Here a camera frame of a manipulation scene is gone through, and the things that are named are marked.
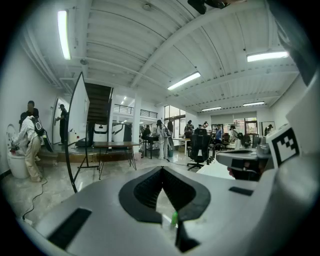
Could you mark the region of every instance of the column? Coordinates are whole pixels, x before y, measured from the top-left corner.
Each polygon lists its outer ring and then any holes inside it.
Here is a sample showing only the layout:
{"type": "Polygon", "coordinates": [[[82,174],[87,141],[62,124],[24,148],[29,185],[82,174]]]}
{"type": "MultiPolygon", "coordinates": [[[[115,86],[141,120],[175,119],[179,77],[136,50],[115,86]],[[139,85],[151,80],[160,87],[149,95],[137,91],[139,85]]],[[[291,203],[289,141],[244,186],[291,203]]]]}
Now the column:
{"type": "MultiPolygon", "coordinates": [[[[134,111],[133,111],[133,123],[132,123],[132,142],[139,142],[139,131],[140,131],[140,111],[141,111],[141,96],[138,92],[135,93],[134,99],[134,111]]],[[[139,146],[133,147],[133,152],[139,152],[139,146]]]]}

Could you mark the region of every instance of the wall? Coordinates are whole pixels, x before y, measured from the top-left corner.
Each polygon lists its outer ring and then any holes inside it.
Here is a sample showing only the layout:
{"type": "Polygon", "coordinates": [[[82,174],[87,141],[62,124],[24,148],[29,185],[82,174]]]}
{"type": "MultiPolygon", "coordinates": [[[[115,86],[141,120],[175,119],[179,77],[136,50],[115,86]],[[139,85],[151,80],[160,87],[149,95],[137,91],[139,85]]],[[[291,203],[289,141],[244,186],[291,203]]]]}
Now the wall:
{"type": "Polygon", "coordinates": [[[52,137],[53,111],[60,91],[48,84],[20,46],[8,55],[0,77],[0,173],[9,169],[5,136],[9,124],[19,130],[19,119],[33,100],[44,129],[52,137]]]}
{"type": "Polygon", "coordinates": [[[288,123],[286,118],[287,113],[293,108],[298,100],[301,99],[306,89],[307,87],[303,82],[301,75],[299,75],[283,96],[272,105],[270,111],[272,112],[275,127],[277,129],[288,123]]]}

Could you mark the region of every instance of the floor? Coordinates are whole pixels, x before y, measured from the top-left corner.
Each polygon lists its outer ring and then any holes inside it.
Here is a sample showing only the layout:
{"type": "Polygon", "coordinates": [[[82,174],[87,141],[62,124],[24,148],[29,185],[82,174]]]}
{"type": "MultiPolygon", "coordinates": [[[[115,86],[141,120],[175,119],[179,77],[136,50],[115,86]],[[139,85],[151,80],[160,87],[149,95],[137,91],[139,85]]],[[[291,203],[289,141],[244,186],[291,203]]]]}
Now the floor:
{"type": "MultiPolygon", "coordinates": [[[[187,170],[188,167],[186,165],[191,162],[191,159],[185,156],[183,152],[174,152],[173,157],[169,158],[173,163],[166,160],[159,160],[158,155],[159,152],[153,152],[152,159],[144,157],[141,161],[137,161],[137,170],[153,166],[168,166],[173,170],[187,170]]],[[[31,221],[30,224],[32,224],[32,226],[54,206],[74,194],[65,162],[59,162],[57,165],[53,165],[52,163],[41,163],[41,165],[39,169],[46,178],[47,183],[43,185],[43,194],[34,200],[34,210],[25,216],[26,219],[31,221]]],[[[78,166],[79,163],[71,164],[74,174],[77,172],[78,166]]],[[[104,166],[105,169],[102,172],[101,179],[108,179],[120,173],[124,174],[135,171],[133,167],[129,167],[127,160],[106,162],[104,166]]],[[[96,168],[83,169],[79,173],[75,185],[77,190],[80,191],[98,180],[99,174],[96,168]]],[[[17,179],[13,177],[12,174],[6,176],[1,181],[4,194],[18,218],[21,218],[25,212],[31,209],[32,199],[41,193],[43,183],[45,183],[45,180],[41,183],[34,183],[31,182],[29,178],[17,179]]],[[[172,228],[170,228],[170,221],[175,210],[164,191],[162,191],[158,197],[156,210],[163,214],[163,218],[165,219],[163,226],[166,226],[169,230],[168,235],[174,238],[172,228]]]]}

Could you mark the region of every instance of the office chair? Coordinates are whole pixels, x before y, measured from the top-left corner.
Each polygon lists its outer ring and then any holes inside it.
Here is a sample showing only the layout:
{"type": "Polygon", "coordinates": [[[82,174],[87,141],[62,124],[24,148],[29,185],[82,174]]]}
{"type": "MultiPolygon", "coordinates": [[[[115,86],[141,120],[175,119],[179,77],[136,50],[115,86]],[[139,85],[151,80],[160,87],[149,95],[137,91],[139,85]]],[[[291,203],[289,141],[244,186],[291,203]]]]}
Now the office chair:
{"type": "Polygon", "coordinates": [[[204,165],[200,164],[205,162],[209,158],[209,144],[211,142],[210,135],[207,134],[205,129],[197,129],[197,132],[191,137],[191,152],[190,158],[195,161],[195,163],[188,163],[187,166],[192,166],[188,169],[190,171],[193,168],[201,168],[204,165]]]}
{"type": "Polygon", "coordinates": [[[243,136],[243,139],[241,140],[241,145],[246,149],[251,146],[251,138],[249,134],[245,134],[243,136]]]}

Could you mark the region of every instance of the white ceiling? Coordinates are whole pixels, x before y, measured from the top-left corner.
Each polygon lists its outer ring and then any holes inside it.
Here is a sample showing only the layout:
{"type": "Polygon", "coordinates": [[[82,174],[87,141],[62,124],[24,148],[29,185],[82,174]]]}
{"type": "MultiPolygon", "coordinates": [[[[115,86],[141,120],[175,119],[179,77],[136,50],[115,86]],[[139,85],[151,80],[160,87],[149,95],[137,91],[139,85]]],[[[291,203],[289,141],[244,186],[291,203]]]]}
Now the white ceiling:
{"type": "Polygon", "coordinates": [[[290,58],[247,63],[249,54],[283,49],[263,0],[208,8],[205,15],[187,0],[52,1],[34,14],[22,38],[32,58],[45,59],[54,78],[38,66],[52,86],[67,94],[83,72],[88,82],[127,97],[138,90],[145,101],[189,112],[255,101],[270,106],[298,75],[290,58]],[[64,9],[71,60],[63,58],[58,35],[57,11],[64,9]],[[167,90],[196,71],[201,77],[167,90]]]}

